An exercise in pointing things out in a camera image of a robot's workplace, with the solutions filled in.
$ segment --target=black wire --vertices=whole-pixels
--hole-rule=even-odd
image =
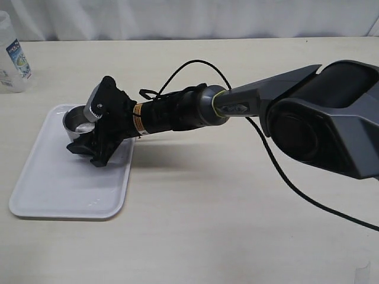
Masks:
[[[155,98],[158,98],[162,95],[162,92],[163,90],[168,86],[168,84],[171,82],[171,80],[187,65],[191,64],[191,63],[202,63],[202,64],[205,64],[205,65],[208,65],[210,67],[212,67],[220,76],[221,78],[224,80],[225,84],[227,85],[228,89],[231,90],[232,87],[230,86],[228,80],[226,79],[226,77],[224,76],[224,74],[222,74],[222,72],[217,68],[215,67],[215,65],[207,62],[207,61],[204,61],[204,60],[200,60],[200,59],[195,59],[195,60],[190,60],[186,63],[184,63],[182,66],[180,66],[171,76],[170,78],[166,81],[166,83],[161,87],[160,91],[158,92],[158,94],[156,94],[156,97]],[[283,181],[290,187],[290,189],[292,189],[297,195],[299,195],[301,198],[303,198],[304,200],[306,200],[307,202],[311,203],[312,205],[320,208],[321,210],[324,210],[326,212],[329,212],[333,215],[336,215],[336,216],[339,216],[343,219],[346,219],[348,221],[351,221],[353,223],[356,223],[358,225],[361,225],[361,226],[364,226],[366,228],[369,228],[369,229],[372,229],[374,231],[379,231],[379,226],[375,226],[375,225],[372,225],[370,223],[367,223],[365,221],[362,221],[362,220],[359,220],[359,219],[356,219],[354,217],[351,217],[349,215],[346,215],[342,212],[339,212],[337,210],[334,210],[332,208],[329,208],[317,201],[315,201],[314,199],[312,199],[311,197],[309,197],[308,195],[306,195],[305,193],[303,193],[301,190],[299,190],[299,188],[297,188],[291,181],[290,179],[287,177],[287,175],[283,172],[281,166],[279,165],[278,161],[276,160],[274,154],[272,153],[272,150],[270,148],[270,146],[268,145],[267,143],[267,139],[266,137],[264,136],[262,130],[258,127],[258,125],[250,118],[250,117],[246,117],[247,121],[249,121],[251,123],[251,125],[255,128],[256,132],[258,133],[259,137],[261,138],[262,142],[263,142],[263,145],[267,151],[267,154],[269,156],[269,158],[271,159],[272,161],[272,164],[274,165],[275,169],[277,170],[277,172],[279,173],[279,175],[281,176],[281,178],[283,179]]]

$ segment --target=plastic bottle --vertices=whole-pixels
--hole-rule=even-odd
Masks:
[[[9,14],[0,11],[0,84],[9,92],[23,92],[30,79],[30,65],[17,40]]]

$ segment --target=white table surface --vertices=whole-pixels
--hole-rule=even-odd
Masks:
[[[183,62],[205,59],[233,86],[308,64],[379,64],[379,38],[23,43],[32,88],[0,94],[0,283],[353,283],[371,262],[379,282],[379,233],[325,213],[281,180],[257,133],[241,118],[136,143],[123,210],[107,222],[28,221],[9,197],[48,111],[85,103],[104,75],[133,99],[158,90]],[[222,81],[187,67],[168,91]],[[303,191],[379,224],[379,183],[295,162],[274,148]]]

